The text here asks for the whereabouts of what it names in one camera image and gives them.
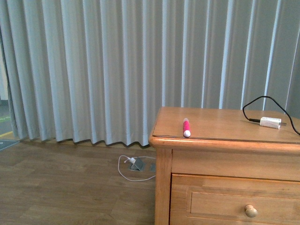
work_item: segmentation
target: wooden cabinet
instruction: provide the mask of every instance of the wooden cabinet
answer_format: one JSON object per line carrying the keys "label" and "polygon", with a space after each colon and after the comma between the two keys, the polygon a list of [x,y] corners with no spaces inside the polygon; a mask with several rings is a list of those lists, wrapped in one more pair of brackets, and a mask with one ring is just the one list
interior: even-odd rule
{"label": "wooden cabinet", "polygon": [[240,110],[161,108],[149,138],[157,150],[155,225],[300,224],[300,136],[286,115],[247,114],[287,126],[261,127]]}

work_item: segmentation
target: drawer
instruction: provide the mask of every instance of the drawer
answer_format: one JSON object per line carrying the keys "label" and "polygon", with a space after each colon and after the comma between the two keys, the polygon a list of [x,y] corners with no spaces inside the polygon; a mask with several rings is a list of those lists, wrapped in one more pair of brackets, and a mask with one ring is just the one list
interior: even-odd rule
{"label": "drawer", "polygon": [[300,181],[300,156],[203,150],[172,151],[172,173]]}
{"label": "drawer", "polygon": [[[247,205],[257,210],[245,213]],[[295,225],[300,182],[172,175],[172,225]]]}

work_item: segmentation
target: white cable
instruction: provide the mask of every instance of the white cable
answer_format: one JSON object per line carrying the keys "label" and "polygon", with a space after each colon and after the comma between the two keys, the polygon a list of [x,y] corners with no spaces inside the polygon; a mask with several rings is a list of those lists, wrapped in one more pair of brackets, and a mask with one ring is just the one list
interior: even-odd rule
{"label": "white cable", "polygon": [[155,177],[155,176],[152,176],[152,177],[147,178],[147,179],[144,179],[144,180],[131,180],[131,179],[128,179],[128,178],[125,177],[125,176],[121,173],[121,171],[120,171],[120,159],[121,159],[121,157],[126,157],[126,158],[127,158],[127,160],[125,160],[124,163],[126,163],[128,160],[131,160],[132,158],[152,158],[152,159],[155,159],[155,158],[153,158],[153,157],[148,157],[148,156],[140,156],[140,157],[132,157],[132,158],[129,158],[129,157],[127,157],[127,156],[121,155],[121,156],[119,157],[119,161],[118,161],[118,170],[119,170],[119,174],[120,174],[122,177],[124,177],[126,180],[128,180],[128,181],[146,181],[146,180],[150,180],[150,179],[152,179],[152,178]]}

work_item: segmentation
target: gray curtain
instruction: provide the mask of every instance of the gray curtain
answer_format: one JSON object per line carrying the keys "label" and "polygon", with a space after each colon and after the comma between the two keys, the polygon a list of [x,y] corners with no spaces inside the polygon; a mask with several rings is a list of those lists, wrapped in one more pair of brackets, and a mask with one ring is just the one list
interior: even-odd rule
{"label": "gray curtain", "polygon": [[299,105],[298,0],[0,0],[0,26],[20,138],[146,145],[161,106]]}

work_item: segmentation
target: baseboard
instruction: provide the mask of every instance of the baseboard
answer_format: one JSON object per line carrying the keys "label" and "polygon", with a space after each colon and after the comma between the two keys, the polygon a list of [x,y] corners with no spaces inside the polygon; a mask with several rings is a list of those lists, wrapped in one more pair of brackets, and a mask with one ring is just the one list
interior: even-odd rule
{"label": "baseboard", "polygon": [[0,105],[8,105],[8,100],[0,100]]}

